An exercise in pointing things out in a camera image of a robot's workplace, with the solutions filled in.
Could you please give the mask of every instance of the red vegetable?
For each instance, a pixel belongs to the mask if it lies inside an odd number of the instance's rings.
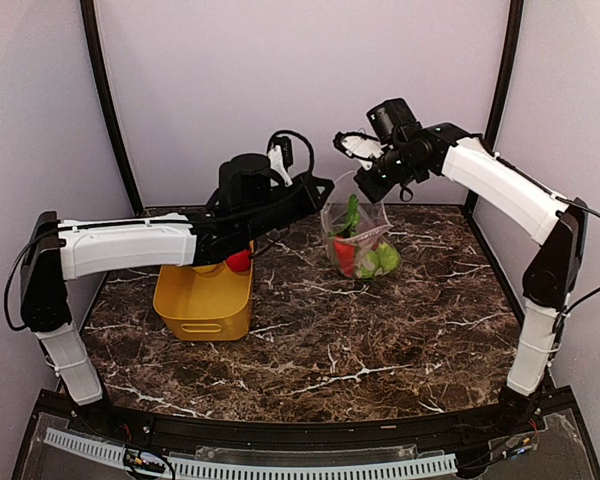
[[[242,252],[234,253],[227,258],[224,263],[231,269],[232,272],[246,272],[251,268],[251,250],[243,250]]]
[[[345,277],[352,278],[354,271],[354,259],[356,253],[356,247],[339,241],[342,237],[335,237],[333,239],[333,249],[338,257],[338,263],[340,264],[340,270]]]

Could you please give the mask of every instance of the robotic arm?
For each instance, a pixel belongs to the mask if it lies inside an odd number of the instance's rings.
[[[402,99],[383,102],[367,118],[377,138],[338,133],[334,145],[359,161],[354,179],[369,200],[381,200],[396,184],[406,188],[430,173],[442,175],[502,210],[540,245],[523,277],[524,324],[500,394],[506,415],[524,416],[559,346],[584,250],[586,215],[577,205],[586,205],[579,199],[566,203],[562,195],[490,152],[478,135],[450,123],[422,128]]]
[[[309,169],[293,179],[287,173],[293,163],[287,135],[309,149]],[[40,215],[19,257],[24,325],[15,329],[29,328],[36,335],[78,405],[98,402],[104,389],[72,321],[65,281],[121,268],[221,263],[250,248],[260,235],[319,212],[334,185],[313,176],[309,142],[281,131],[268,149],[266,156],[244,154],[222,164],[219,187],[199,213],[108,222]],[[9,318],[6,296],[5,311]]]

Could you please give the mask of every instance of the black vertical post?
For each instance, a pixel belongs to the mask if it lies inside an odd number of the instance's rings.
[[[500,70],[498,71],[498,80],[496,82],[496,90],[493,94],[487,129],[484,133],[484,139],[489,148],[494,148],[500,123],[502,122],[502,114],[504,113],[504,106],[507,101],[507,93],[509,92],[509,84],[511,83],[511,74],[513,73],[513,64],[518,47],[518,37],[520,36],[523,6],[524,0],[511,0],[509,4],[509,19],[507,20],[504,47],[502,48]],[[464,203],[465,213],[473,215],[477,202],[478,195],[474,192],[469,192]]]
[[[118,170],[120,170],[120,176],[122,177],[124,188],[127,191],[127,197],[129,198],[133,213],[140,215],[144,210],[144,206],[142,205],[138,186],[133,177],[129,157],[127,156],[127,151],[124,147],[120,126],[118,125],[118,117],[116,116],[116,111],[113,106],[113,97],[111,95],[111,90],[109,89],[109,80],[107,78],[104,57],[102,55],[102,45],[100,43],[98,21],[93,0],[80,0],[80,7],[82,9],[82,22],[84,24],[84,33],[87,38],[89,57],[91,58],[93,78],[96,83],[96,89],[98,90],[98,97],[100,98],[102,115],[104,116],[107,131],[109,132],[111,147],[113,148],[113,153],[118,164]]]

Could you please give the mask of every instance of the white wall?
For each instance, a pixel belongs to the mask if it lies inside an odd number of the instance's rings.
[[[527,2],[497,148],[540,181],[600,210],[600,1]],[[518,293],[537,247],[480,203],[478,221]],[[600,284],[600,222],[590,220],[574,298]],[[600,458],[600,295],[574,311],[553,370],[571,384]]]
[[[147,205],[204,203],[220,163],[304,133],[316,172],[355,165],[338,130],[404,97],[424,124],[483,131],[507,1],[99,0],[100,31],[128,153]],[[306,157],[298,153],[296,172]],[[434,179],[416,202],[462,203]]]
[[[43,210],[128,216],[93,84],[79,2],[0,2],[0,479],[10,478],[41,387],[53,387],[33,335],[2,313],[7,271]],[[82,319],[99,279],[70,289]],[[12,311],[19,321],[18,285]]]

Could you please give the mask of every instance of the white slotted strip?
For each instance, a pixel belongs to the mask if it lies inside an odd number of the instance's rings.
[[[123,468],[124,448],[121,446],[82,438],[53,428],[47,429],[44,443],[110,467]],[[178,478],[201,480],[415,480],[457,472],[454,454],[343,467],[225,465],[177,457],[169,457],[169,462]],[[162,478],[169,476],[166,471]]]

